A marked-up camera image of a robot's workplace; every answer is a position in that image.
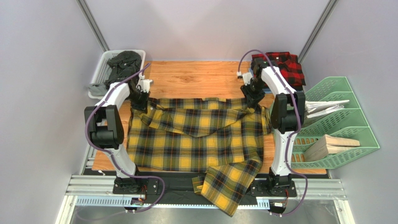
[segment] white wall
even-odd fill
[[[303,62],[314,86],[347,76],[381,149],[332,172],[357,224],[398,220],[398,1],[341,0]]]
[[[327,0],[87,0],[110,49],[148,60],[240,60],[253,48],[299,54]]]
[[[0,223],[50,224],[86,150],[101,49],[74,0],[0,5]]]

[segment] wooden board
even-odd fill
[[[150,96],[153,98],[242,98],[241,79],[236,78],[239,62],[182,62],[156,61],[145,72],[145,77],[154,80]],[[243,62],[242,71],[247,71],[249,62]],[[260,105],[270,107],[274,100],[267,94]],[[124,128],[124,142],[127,144],[128,121],[130,119],[130,103],[124,102],[119,113]],[[268,173],[275,153],[273,135],[264,136],[264,162],[260,173]],[[114,170],[111,162],[102,153],[97,152],[93,170]],[[139,168],[141,171],[154,171],[152,168]],[[297,169],[305,174],[325,174],[324,169]]]

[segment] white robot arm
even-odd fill
[[[303,124],[305,95],[302,92],[296,92],[284,78],[281,80],[277,77],[276,73],[280,75],[277,66],[269,65],[262,58],[255,59],[252,65],[255,77],[250,72],[242,75],[244,86],[241,87],[241,90],[248,101],[248,106],[256,107],[264,97],[264,83],[268,85],[275,97],[271,112],[271,125],[275,129],[276,136],[275,156],[267,179],[267,191],[271,195],[279,195],[292,185],[291,171],[288,165],[290,166],[293,143],[297,136],[295,131],[298,129],[296,114],[294,110],[288,110],[287,106],[288,104],[292,105],[292,101],[295,100],[300,122]],[[294,99],[291,98],[290,92],[294,94]]]
[[[129,97],[132,102],[137,102],[136,107],[146,110],[149,89],[152,83],[152,80],[145,79],[145,76],[139,77],[138,84],[133,89],[127,83],[112,83],[110,89],[113,89],[113,91],[108,91],[94,107],[85,109],[87,121],[88,115],[91,114],[94,108],[102,104],[94,116],[95,121],[92,121],[90,125],[90,137],[95,145],[109,152],[105,154],[115,167],[116,175],[120,178],[129,178],[124,173],[135,175],[136,165],[130,160],[123,145],[124,130],[118,111],[123,102]],[[102,122],[103,119],[107,119],[107,125],[99,126],[97,123]]]

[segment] plastic basket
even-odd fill
[[[125,50],[109,50],[102,54],[101,59],[98,62],[97,68],[95,69],[94,77],[91,80],[91,83],[103,83],[106,81],[111,75],[112,69],[109,67],[107,62],[123,52]],[[145,51],[144,50],[130,50],[135,51],[141,56],[141,68],[144,68],[145,64]],[[93,96],[90,92],[88,92],[88,96],[92,99],[102,99],[103,96]]]
[[[345,108],[329,114],[301,129],[293,146],[292,168],[335,169],[380,148],[345,77],[328,77],[306,92],[306,100],[329,101],[349,99]],[[319,161],[303,161],[303,153],[323,135],[356,139],[360,147],[329,155]]]

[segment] yellow plaid shirt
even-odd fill
[[[130,159],[139,167],[206,172],[194,191],[232,216],[263,161],[269,111],[246,100],[154,99],[148,113],[132,110]]]

